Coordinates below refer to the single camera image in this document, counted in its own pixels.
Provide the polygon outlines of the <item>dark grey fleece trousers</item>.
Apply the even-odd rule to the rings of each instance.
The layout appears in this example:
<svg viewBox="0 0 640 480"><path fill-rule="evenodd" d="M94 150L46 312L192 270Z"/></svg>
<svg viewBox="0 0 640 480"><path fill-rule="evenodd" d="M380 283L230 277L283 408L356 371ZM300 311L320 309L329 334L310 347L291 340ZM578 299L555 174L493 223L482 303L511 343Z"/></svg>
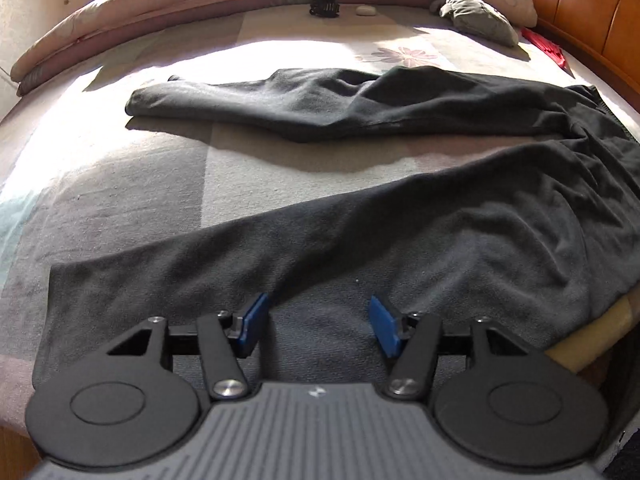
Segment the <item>dark grey fleece trousers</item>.
<svg viewBox="0 0 640 480"><path fill-rule="evenodd" d="M639 279L639 144L595 88L436 67L171 78L132 92L137 125L265 128L288 142L404 134L518 144L476 162L59 263L32 381L152 315L188 324L265 292L254 377L359 382L383 367L364 307L456 324L488 315L539 348L600 318Z"/></svg>

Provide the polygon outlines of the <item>patchwork pastel bed sheet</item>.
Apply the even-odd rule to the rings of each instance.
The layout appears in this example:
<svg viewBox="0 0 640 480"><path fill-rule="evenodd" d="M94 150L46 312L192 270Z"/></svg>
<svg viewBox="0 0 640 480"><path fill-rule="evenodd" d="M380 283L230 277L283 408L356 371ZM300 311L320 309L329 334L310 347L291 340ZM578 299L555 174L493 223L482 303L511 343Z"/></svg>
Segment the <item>patchwork pastel bed sheet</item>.
<svg viewBox="0 0 640 480"><path fill-rule="evenodd" d="M592 84L623 124L639 115L577 60L528 42L463 36L425 9L342 6L314 18L277 6L171 27L81 62L24 96L1 124L1 422L22 431L52 264L98 258L237 218L444 170L510 139L361 139L299 144L210 122L133 120L137 88L177 76L224 84L280 68L380 74L435 66L569 86Z"/></svg>

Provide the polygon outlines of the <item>red object by headboard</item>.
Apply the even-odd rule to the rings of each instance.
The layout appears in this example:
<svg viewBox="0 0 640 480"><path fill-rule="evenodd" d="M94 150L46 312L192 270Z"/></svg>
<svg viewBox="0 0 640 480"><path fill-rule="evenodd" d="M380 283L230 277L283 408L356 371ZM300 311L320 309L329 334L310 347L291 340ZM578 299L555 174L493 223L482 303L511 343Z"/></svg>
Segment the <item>red object by headboard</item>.
<svg viewBox="0 0 640 480"><path fill-rule="evenodd" d="M548 58L551 58L556 66L561 70L567 70L568 64L563 50L551 40L544 38L529 28L521 29L522 36L533 44L536 48L544 52Z"/></svg>

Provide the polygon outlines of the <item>grey crumpled cloth bundle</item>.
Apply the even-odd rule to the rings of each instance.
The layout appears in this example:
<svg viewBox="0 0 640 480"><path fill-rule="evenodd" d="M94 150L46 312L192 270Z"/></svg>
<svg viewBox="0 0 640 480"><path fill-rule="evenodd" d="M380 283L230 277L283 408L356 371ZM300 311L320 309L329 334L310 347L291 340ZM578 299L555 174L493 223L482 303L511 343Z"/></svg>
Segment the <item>grey crumpled cloth bundle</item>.
<svg viewBox="0 0 640 480"><path fill-rule="evenodd" d="M454 29L500 46L514 48L518 33L509 20L484 0L434 0L430 11L449 20Z"/></svg>

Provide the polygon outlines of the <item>small white oval object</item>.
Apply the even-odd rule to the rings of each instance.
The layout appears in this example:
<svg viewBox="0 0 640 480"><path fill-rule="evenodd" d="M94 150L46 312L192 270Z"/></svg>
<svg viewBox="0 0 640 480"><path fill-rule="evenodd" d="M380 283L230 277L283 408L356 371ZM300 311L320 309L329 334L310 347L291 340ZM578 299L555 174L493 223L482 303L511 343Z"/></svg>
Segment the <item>small white oval object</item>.
<svg viewBox="0 0 640 480"><path fill-rule="evenodd" d="M374 6L367 6L366 4L363 4L362 6L356 6L355 12L358 16L366 16L367 18L378 14L378 11Z"/></svg>

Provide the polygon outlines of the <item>black hair claw clip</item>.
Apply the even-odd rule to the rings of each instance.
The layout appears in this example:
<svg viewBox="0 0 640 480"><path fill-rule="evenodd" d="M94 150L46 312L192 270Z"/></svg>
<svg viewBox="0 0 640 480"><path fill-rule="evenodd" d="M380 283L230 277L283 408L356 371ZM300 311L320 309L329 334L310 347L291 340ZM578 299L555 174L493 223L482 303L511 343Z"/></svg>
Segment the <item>black hair claw clip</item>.
<svg viewBox="0 0 640 480"><path fill-rule="evenodd" d="M311 0L309 14L315 18L338 18L340 7L337 0Z"/></svg>

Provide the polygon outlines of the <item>orange wooden headboard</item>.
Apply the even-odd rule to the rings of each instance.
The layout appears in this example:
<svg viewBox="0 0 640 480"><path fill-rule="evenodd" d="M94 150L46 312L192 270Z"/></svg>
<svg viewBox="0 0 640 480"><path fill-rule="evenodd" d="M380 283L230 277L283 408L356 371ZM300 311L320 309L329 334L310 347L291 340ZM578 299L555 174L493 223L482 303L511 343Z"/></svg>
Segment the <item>orange wooden headboard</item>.
<svg viewBox="0 0 640 480"><path fill-rule="evenodd" d="M537 29L639 107L639 0L534 0Z"/></svg>

